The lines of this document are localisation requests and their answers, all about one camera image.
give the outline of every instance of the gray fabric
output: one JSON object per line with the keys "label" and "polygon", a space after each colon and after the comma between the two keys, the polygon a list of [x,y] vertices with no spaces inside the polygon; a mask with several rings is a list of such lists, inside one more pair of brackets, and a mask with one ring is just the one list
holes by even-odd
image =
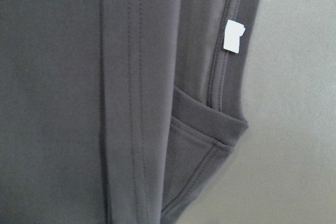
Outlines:
{"label": "gray fabric", "polygon": [[257,4],[1,0],[0,223],[176,222],[247,129]]}

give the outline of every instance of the gray garment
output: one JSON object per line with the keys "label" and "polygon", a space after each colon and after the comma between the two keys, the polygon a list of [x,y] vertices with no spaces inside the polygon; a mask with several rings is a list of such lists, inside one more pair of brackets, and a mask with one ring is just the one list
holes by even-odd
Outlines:
{"label": "gray garment", "polygon": [[1,0],[0,223],[176,222],[247,128],[257,4]]}

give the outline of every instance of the clothing tag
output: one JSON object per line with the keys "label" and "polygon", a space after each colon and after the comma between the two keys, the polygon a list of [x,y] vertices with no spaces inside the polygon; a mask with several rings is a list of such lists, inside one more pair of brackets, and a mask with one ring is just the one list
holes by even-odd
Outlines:
{"label": "clothing tag", "polygon": [[245,32],[243,24],[228,20],[225,26],[223,49],[239,53],[240,36]]}

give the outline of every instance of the pocket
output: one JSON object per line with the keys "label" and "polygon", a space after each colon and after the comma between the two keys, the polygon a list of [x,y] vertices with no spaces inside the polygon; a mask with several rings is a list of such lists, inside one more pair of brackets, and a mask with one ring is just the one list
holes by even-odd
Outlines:
{"label": "pocket", "polygon": [[174,89],[161,224],[174,223],[196,199],[247,127]]}

